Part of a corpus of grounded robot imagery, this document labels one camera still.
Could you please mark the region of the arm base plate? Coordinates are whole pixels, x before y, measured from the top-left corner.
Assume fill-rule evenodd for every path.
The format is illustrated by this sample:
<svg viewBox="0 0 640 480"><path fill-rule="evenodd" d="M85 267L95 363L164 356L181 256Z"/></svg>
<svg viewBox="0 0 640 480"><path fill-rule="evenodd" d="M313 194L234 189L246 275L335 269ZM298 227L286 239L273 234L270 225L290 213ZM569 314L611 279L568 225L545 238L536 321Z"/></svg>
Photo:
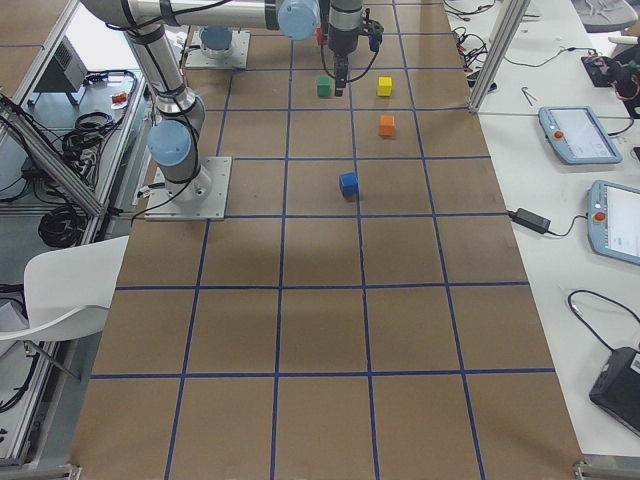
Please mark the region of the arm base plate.
<svg viewBox="0 0 640 480"><path fill-rule="evenodd" d="M245 70L247 68L250 32L233 30L230 46L224 50L206 47L195 33L186 49L186 69Z"/></svg>
<svg viewBox="0 0 640 480"><path fill-rule="evenodd" d="M191 221L225 218L231 157L204 157L199 175L182 191L168 183L150 192L144 219L148 221Z"/></svg>

